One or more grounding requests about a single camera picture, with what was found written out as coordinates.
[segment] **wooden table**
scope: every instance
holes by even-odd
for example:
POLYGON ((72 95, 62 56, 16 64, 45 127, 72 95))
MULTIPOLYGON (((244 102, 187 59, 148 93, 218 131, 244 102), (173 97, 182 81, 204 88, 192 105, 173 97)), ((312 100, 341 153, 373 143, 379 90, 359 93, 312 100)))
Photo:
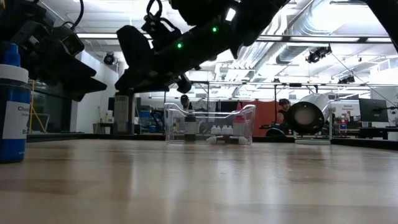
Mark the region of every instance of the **wooden table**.
POLYGON ((1 223, 397 223, 398 154, 295 144, 27 145, 0 166, 1 223))

